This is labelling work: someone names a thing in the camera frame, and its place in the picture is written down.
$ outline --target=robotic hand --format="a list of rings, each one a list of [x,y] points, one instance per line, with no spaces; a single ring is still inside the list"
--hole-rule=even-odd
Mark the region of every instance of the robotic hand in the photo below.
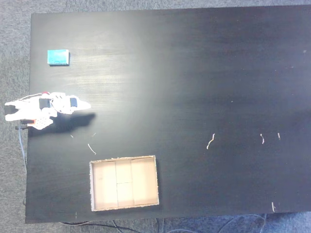
[[[50,117],[57,117],[57,113],[72,114],[74,111],[89,108],[89,103],[76,96],[44,92],[7,102],[4,112],[7,121],[21,120],[27,126],[42,130],[53,123]]]

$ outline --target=black table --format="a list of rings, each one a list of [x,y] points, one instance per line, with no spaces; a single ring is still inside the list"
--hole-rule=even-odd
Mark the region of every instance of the black table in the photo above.
[[[92,108],[29,130],[26,222],[311,210],[310,22],[310,6],[32,15],[30,94]],[[160,205],[91,212],[89,161],[142,155]]]

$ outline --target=cable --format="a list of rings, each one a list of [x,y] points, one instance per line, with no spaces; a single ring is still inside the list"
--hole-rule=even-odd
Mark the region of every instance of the cable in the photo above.
[[[21,153],[23,155],[25,171],[26,171],[26,175],[27,175],[26,157],[25,157],[25,151],[24,151],[23,143],[21,141],[21,133],[20,133],[20,131],[21,131],[21,128],[20,128],[20,125],[19,125],[18,126],[18,140],[19,140],[19,144],[20,144]],[[24,198],[23,198],[23,205],[26,206],[26,189],[25,189],[25,194],[24,194]]]
[[[114,229],[117,229],[118,231],[120,231],[120,229],[123,229],[123,230],[128,230],[128,231],[133,231],[133,232],[136,232],[136,233],[140,233],[139,231],[136,231],[136,230],[131,229],[131,228],[119,227],[119,226],[117,226],[115,223],[114,223],[114,226],[110,226],[110,225],[95,224],[95,223],[89,224],[90,222],[93,222],[93,221],[87,221],[87,222],[81,222],[81,223],[69,223],[69,222],[59,222],[59,223],[62,224],[62,225],[66,225],[66,226],[103,226],[103,227],[114,228]]]
[[[21,142],[21,134],[20,134],[20,131],[21,131],[21,128],[20,128],[20,125],[19,125],[19,126],[18,126],[18,139],[19,139],[19,144],[20,144],[21,153],[22,153],[23,159],[24,159],[25,171],[26,171],[26,174],[27,174],[25,151],[24,151],[23,143]]]
[[[66,225],[66,226],[82,226],[90,223],[91,221],[82,222],[82,223],[68,223],[68,222],[59,222],[60,224]]]
[[[85,224],[84,226],[103,226],[103,227],[110,227],[110,228],[114,228],[114,229],[116,228],[115,226],[104,225],[104,224],[95,224],[95,223]],[[141,233],[139,231],[136,231],[134,229],[127,228],[127,227],[118,227],[118,228],[123,229],[123,230],[133,231],[133,232],[136,232],[136,233]]]
[[[161,233],[163,233],[164,231],[164,218],[162,218],[162,230],[161,230]]]
[[[189,232],[189,233],[198,233],[198,232],[193,232],[193,231],[190,231],[190,230],[186,230],[186,229],[174,229],[174,230],[171,230],[167,233],[172,233],[172,232]]]
[[[262,233],[263,228],[264,228],[264,226],[266,225],[266,221],[267,221],[267,214],[265,214],[265,215],[264,215],[264,222],[263,222],[263,226],[262,226],[262,228],[261,228],[261,230],[260,230],[260,232],[259,232],[259,233]]]
[[[264,227],[264,225],[266,224],[266,218],[267,218],[267,215],[266,215],[266,217],[262,217],[262,216],[260,216],[260,215],[254,215],[254,214],[250,214],[250,215],[241,215],[241,216],[238,216],[238,217],[234,217],[233,219],[231,219],[230,221],[228,221],[224,226],[222,226],[221,228],[220,228],[220,230],[218,231],[218,233],[221,233],[222,231],[223,231],[223,229],[227,226],[227,225],[229,225],[231,222],[233,222],[234,220],[236,220],[236,219],[238,219],[238,218],[240,218],[240,217],[244,217],[244,216],[257,216],[257,217],[260,217],[260,218],[262,218],[263,219],[263,227]]]
[[[113,225],[115,225],[115,227],[117,228],[117,230],[118,230],[118,232],[120,232],[120,233],[123,233],[118,227],[117,227],[117,225],[116,225],[116,223],[115,223],[115,221],[114,220],[112,220],[112,222],[113,222]]]
[[[42,95],[42,93],[37,93],[37,94],[33,94],[33,95],[28,95],[28,96],[25,96],[23,98],[20,98],[19,100],[23,100],[25,98],[28,98],[28,97],[31,97],[31,96],[37,96],[37,95]]]

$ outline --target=cardboard box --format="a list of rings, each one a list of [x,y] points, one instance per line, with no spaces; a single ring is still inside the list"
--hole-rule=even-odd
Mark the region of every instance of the cardboard box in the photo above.
[[[92,211],[159,205],[156,157],[91,161]]]

